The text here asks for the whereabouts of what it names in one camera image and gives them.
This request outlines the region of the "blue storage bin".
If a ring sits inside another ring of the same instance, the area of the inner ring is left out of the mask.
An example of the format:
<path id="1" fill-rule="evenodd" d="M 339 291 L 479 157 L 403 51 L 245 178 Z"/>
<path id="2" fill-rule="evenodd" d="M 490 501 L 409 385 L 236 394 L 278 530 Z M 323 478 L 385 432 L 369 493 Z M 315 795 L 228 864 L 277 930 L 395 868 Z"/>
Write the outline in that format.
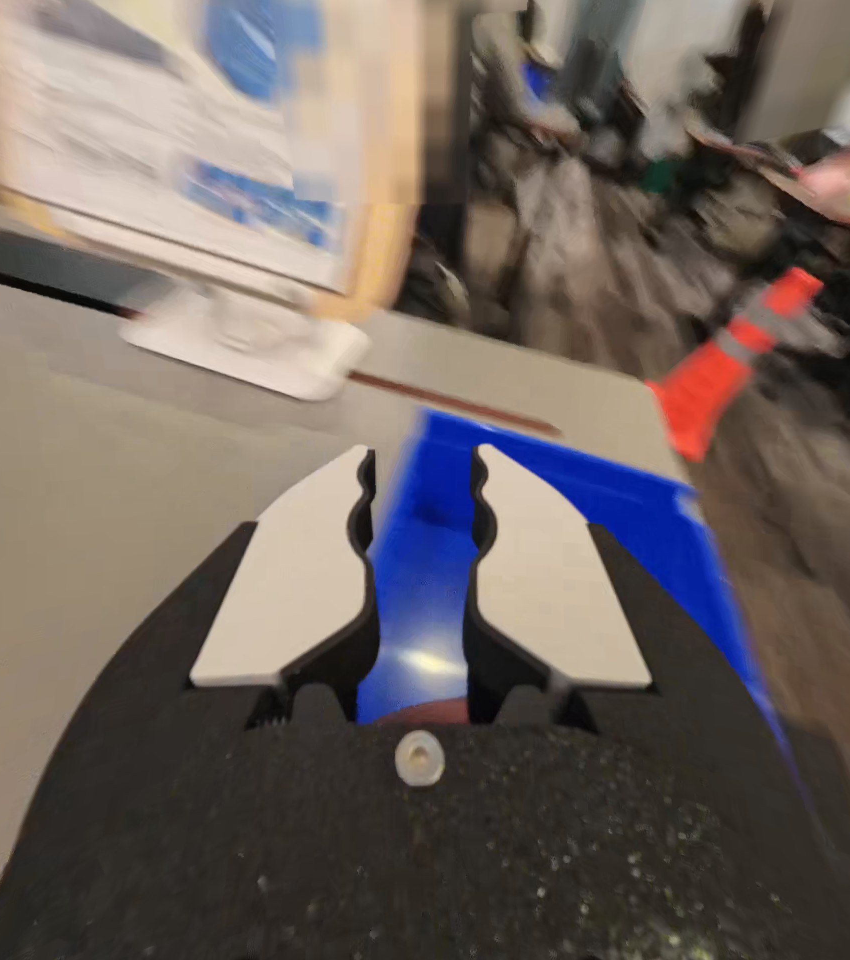
<path id="1" fill-rule="evenodd" d="M 598 527 L 599 549 L 650 667 L 648 692 L 578 688 L 563 726 L 720 780 L 733 807 L 808 801 L 767 699 L 710 531 L 679 482 L 537 438 L 424 411 L 385 488 L 370 557 L 381 621 L 358 721 L 466 695 L 462 630 L 472 536 L 473 450 L 491 445 Z"/>

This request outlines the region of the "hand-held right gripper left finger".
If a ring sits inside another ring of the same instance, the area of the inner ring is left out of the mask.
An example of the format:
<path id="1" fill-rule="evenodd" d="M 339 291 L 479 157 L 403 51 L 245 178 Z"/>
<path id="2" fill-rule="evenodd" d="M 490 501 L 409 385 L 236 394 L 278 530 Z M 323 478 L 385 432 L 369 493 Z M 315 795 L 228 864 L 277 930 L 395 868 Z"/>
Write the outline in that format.
<path id="1" fill-rule="evenodd" d="M 348 721 L 380 650 L 375 450 L 357 444 L 281 493 L 254 523 L 196 656 L 196 689 L 268 690 L 290 704 L 325 685 Z"/>

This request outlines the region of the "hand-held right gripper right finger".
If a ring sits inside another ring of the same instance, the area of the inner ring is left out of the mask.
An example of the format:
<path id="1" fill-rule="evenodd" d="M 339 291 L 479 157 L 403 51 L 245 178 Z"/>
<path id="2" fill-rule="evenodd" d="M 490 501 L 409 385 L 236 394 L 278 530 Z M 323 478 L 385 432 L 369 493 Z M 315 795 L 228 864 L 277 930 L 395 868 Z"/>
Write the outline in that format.
<path id="1" fill-rule="evenodd" d="M 592 525 L 498 447 L 473 448 L 472 540 L 462 627 L 467 712 L 491 724 L 518 689 L 561 719 L 583 690 L 646 693 L 654 679 Z"/>

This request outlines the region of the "black table panel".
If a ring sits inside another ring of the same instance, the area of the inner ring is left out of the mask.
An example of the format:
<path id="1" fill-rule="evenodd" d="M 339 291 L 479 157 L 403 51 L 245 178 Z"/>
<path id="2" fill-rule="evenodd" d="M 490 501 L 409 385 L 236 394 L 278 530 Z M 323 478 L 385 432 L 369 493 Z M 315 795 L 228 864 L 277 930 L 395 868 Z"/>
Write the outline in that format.
<path id="1" fill-rule="evenodd" d="M 125 319 L 176 291 L 154 270 L 4 230 L 0 285 Z"/>

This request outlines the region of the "orange traffic cone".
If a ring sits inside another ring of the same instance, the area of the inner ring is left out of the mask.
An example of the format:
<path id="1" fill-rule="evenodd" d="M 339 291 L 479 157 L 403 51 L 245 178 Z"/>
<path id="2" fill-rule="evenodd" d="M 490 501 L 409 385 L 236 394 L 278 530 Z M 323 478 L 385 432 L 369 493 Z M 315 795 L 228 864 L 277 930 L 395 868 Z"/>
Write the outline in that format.
<path id="1" fill-rule="evenodd" d="M 778 346 L 823 286 L 805 270 L 787 270 L 663 379 L 647 381 L 679 456 L 704 461 L 724 413 L 752 380 L 758 361 Z"/>

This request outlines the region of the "instruction board on white stand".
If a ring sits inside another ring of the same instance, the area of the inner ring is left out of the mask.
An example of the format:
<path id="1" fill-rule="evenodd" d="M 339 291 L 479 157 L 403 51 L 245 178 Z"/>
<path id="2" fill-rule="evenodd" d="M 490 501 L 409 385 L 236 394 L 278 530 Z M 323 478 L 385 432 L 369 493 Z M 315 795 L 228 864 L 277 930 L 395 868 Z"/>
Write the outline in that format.
<path id="1" fill-rule="evenodd" d="M 328 401 L 407 266 L 422 7 L 0 1 L 0 200 L 160 277 L 132 348 Z"/>

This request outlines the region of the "wood-edged table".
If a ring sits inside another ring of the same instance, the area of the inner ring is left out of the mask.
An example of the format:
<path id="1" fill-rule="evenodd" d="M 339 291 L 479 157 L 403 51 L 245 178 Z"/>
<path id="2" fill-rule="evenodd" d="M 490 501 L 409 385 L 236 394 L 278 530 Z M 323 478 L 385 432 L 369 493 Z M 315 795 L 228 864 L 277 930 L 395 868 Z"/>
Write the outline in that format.
<path id="1" fill-rule="evenodd" d="M 773 150 L 736 144 L 719 131 L 702 125 L 695 118 L 687 120 L 684 129 L 698 144 L 736 159 L 804 210 L 830 224 L 850 230 L 850 207 L 826 202 L 814 194 L 799 178 L 799 167 L 785 163 Z"/>

